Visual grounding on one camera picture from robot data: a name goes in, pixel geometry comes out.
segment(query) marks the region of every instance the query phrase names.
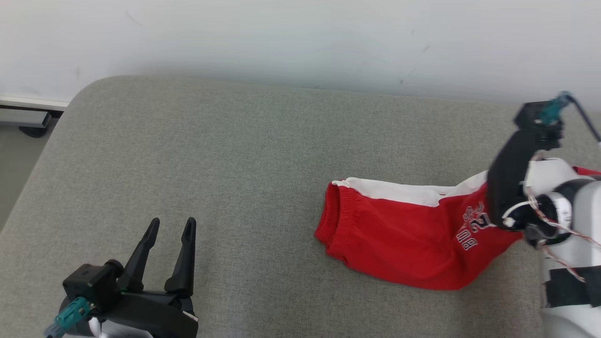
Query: gray fabric surface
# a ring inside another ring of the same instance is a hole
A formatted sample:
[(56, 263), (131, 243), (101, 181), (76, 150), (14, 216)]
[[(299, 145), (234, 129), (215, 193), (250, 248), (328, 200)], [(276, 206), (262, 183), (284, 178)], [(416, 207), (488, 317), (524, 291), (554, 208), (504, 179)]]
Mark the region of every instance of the gray fabric surface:
[[(517, 109), (192, 79), (95, 82), (59, 121), (0, 233), (1, 336), (41, 336), (61, 281), (82, 263), (125, 262), (153, 217), (162, 224), (144, 284), (162, 289), (188, 216), (198, 221), (199, 337), (539, 336), (537, 253), (521, 242), (470, 286), (437, 292), (352, 271), (313, 238), (329, 181), (455, 185), (487, 168)], [(600, 168), (584, 124), (566, 120), (558, 155)]]

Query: black tape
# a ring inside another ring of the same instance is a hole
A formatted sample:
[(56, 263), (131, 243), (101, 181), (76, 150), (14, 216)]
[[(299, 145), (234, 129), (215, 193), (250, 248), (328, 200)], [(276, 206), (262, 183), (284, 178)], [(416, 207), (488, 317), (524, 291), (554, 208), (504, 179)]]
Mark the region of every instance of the black tape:
[(551, 279), (545, 283), (547, 306), (601, 306), (601, 265), (573, 270), (585, 279), (584, 283), (577, 280), (568, 269), (549, 270)]

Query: folded clothing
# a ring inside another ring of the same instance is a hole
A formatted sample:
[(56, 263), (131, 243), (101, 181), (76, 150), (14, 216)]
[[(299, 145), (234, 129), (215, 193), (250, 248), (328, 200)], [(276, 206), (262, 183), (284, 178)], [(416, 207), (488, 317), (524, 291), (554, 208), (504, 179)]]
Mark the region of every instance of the folded clothing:
[(486, 173), (457, 186), (333, 181), (315, 237), (357, 271), (425, 289), (460, 289), (522, 237), (490, 222)]

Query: baseboard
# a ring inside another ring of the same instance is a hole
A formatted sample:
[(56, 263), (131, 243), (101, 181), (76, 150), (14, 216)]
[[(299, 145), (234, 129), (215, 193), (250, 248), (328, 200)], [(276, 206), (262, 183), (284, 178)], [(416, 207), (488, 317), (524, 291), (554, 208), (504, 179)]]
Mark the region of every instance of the baseboard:
[(64, 111), (67, 106), (69, 106), (69, 103), (62, 101), (28, 99), (25, 97), (0, 96), (0, 105)]

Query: embroidered logo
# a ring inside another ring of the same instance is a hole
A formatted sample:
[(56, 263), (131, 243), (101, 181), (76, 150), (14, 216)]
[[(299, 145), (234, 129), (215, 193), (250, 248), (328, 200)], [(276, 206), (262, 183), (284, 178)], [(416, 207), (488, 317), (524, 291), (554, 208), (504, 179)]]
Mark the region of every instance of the embroidered logo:
[(474, 210), (468, 206), (463, 214), (463, 225), (459, 228), (459, 232), (455, 236), (464, 250), (478, 245), (478, 241), (472, 237), (472, 233), (477, 233), (482, 229), (493, 227), (490, 223), (488, 214), (484, 212), (484, 203), (479, 202), (478, 207)]

